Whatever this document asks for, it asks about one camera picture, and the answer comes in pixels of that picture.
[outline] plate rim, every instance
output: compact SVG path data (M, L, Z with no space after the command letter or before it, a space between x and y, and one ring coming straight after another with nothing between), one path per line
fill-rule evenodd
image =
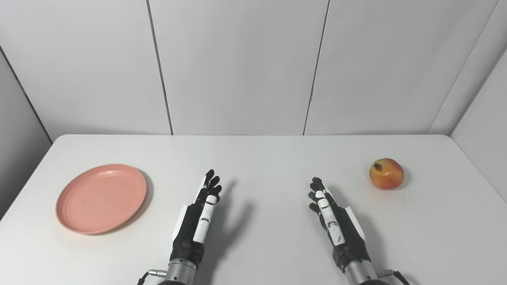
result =
M87 172L90 172L92 170L95 170L97 168L101 168L101 167L105 167L105 166L115 166L115 165L120 165L120 166L127 166L128 168L134 170L134 172L137 172L137 174L140 175L140 177L142 177L142 193L143 193L143 198L142 198L142 201L141 203L139 204L139 206L136 208L135 211L132 212L132 214L127 217L124 221L122 221L121 223L115 225L114 227L111 227L111 228L107 228L107 229L104 229L104 230L99 230L99 231L93 231L93 232L89 232L89 231L79 231L79 230L75 230L75 229L72 229L70 227L68 227L63 221L62 221L62 218L60 217L60 214L59 214L59 211L58 211L58 204L60 203L60 200L62 199L62 195L63 193L65 192L65 190L69 187L70 184L72 184L75 180L77 180L79 177L81 177L82 175L86 174ZM95 235L95 234L101 234L101 233L105 233L105 232L108 232L108 231L112 231L118 227L120 227L121 225L123 225L124 223L126 223L127 221L129 221L137 212L139 212L139 209L141 209L142 205L144 204L144 201L146 200L146 197L147 197L147 193L148 193L148 187L147 187L147 183L146 183L146 178L145 176L141 173L141 171L131 165L128 165L128 164L124 164L124 163L107 163L107 164L102 164L102 165L99 165L99 166L95 166L95 167L92 167L90 169L87 169L83 172L81 172L80 174L76 175L76 177L74 177L71 181L69 181L65 187L63 187L62 191L60 192L60 194L58 195L58 199L56 199L56 204L55 204L55 213L56 213L56 217L57 217L57 220L58 222L64 227L66 228L67 230L70 230L70 231L73 231L75 233L80 233L80 234L85 234L85 235Z

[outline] metal cylinder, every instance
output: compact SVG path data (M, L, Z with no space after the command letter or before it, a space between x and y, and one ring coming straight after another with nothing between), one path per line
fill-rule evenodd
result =
M165 280L178 281L186 285L192 285L194 282L197 266L186 259L175 258L169 262Z
M350 285L358 285L371 279L377 279L377 273L368 260L354 260L345 267L345 276Z

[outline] cable connector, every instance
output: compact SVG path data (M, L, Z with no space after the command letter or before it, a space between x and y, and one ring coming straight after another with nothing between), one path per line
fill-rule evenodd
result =
M391 275L394 275L394 270L392 270L392 269L385 269L385 270L382 270L382 272L377 273L377 276L379 278L384 278L384 277L388 277Z
M150 269L141 278L139 278L139 280L137 281L137 285L143 285L148 275L164 278L167 275L167 271L160 269Z
M167 275L167 271L161 270L161 269L150 269L150 270L148 270L148 274L165 278L165 276Z

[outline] red fruit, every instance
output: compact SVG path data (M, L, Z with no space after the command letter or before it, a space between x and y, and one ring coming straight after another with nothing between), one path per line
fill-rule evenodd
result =
M370 167L370 179L380 189L392 189L400 186L405 173L403 168L391 158L376 160Z

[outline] pink plate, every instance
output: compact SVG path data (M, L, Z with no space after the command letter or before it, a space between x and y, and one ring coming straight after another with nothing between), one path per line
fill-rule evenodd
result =
M145 196L146 181L137 169L106 164L81 173L65 186L56 203L56 215L71 231L103 233L128 221Z

